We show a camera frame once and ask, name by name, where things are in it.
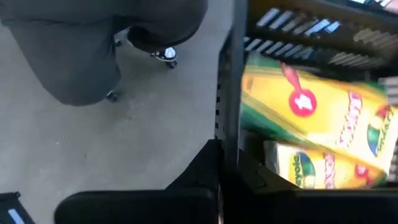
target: shoe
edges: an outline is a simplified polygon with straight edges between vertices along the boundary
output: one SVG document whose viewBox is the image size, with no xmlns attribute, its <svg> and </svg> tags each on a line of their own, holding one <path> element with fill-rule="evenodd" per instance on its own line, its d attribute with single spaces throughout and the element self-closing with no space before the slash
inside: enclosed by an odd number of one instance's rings
<svg viewBox="0 0 398 224">
<path fill-rule="evenodd" d="M 125 44 L 131 44 L 127 39 L 127 34 L 129 33 L 130 27 L 118 32 L 113 35 L 114 43 L 117 47 L 120 47 Z"/>
<path fill-rule="evenodd" d="M 177 59 L 177 53 L 172 47 L 160 52 L 151 53 L 150 56 L 156 57 L 163 62 L 174 62 Z"/>
</svg>

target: black plastic bin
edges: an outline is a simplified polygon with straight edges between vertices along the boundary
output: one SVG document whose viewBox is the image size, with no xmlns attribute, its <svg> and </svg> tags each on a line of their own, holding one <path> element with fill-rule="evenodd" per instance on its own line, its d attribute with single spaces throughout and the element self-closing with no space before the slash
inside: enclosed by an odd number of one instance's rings
<svg viewBox="0 0 398 224">
<path fill-rule="evenodd" d="M 283 206 L 288 209 L 288 205 L 303 206 L 305 203 L 329 203 L 327 208 L 320 206 L 319 209 L 327 210 L 339 205 L 341 210 L 347 211 L 350 211 L 349 206 L 358 203 L 380 205 L 381 201 L 375 202 L 374 198 L 388 200 L 391 206 L 398 205 L 398 191 L 298 189 L 261 166 L 247 149 L 239 146 L 242 138 L 246 137 L 239 128 L 239 110 L 241 77 L 249 51 L 257 51 L 291 65 L 320 68 L 325 73 L 317 75 L 339 80 L 395 77 L 398 76 L 398 15 L 383 10 L 375 2 L 368 6 L 349 0 L 235 0 L 232 29 L 219 58 L 215 123 L 215 138 L 221 140 L 225 155 L 224 176 L 221 178 L 221 189 L 226 194 L 224 198 L 231 198 L 232 192 L 237 192 L 237 189 L 225 189 L 226 186 L 230 188 L 242 182 L 255 195 L 256 205 L 261 204 L 250 208 L 257 213 L 250 212 L 251 216 L 245 217 L 255 217 L 253 220 L 257 220 L 259 215 L 275 217 L 283 214 L 278 210 Z M 269 210 L 270 203 L 275 205 L 272 210 Z M 224 213 L 231 215 L 238 207 L 242 209 L 239 205 L 226 207 Z M 310 215 L 308 212 L 304 215 L 302 209 L 300 212 L 302 214 L 298 217 Z M 372 212 L 363 208 L 361 212 L 369 213 L 369 218 L 375 218 L 374 212 L 382 214 L 379 209 Z M 323 211 L 316 216 L 322 215 L 327 214 Z M 233 216 L 226 220 L 234 222 L 237 218 Z"/>
</svg>

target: concrete floor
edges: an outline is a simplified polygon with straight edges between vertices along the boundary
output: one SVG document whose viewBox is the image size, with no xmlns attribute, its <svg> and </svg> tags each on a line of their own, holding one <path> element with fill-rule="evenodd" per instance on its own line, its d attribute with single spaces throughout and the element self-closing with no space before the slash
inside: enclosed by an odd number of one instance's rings
<svg viewBox="0 0 398 224">
<path fill-rule="evenodd" d="M 32 218 L 52 223 L 82 190 L 162 189 L 212 138 L 218 51 L 231 1 L 210 1 L 203 26 L 177 47 L 178 67 L 118 50 L 122 102 L 63 106 L 34 77 L 0 27 L 0 192 L 20 191 Z"/>
</svg>

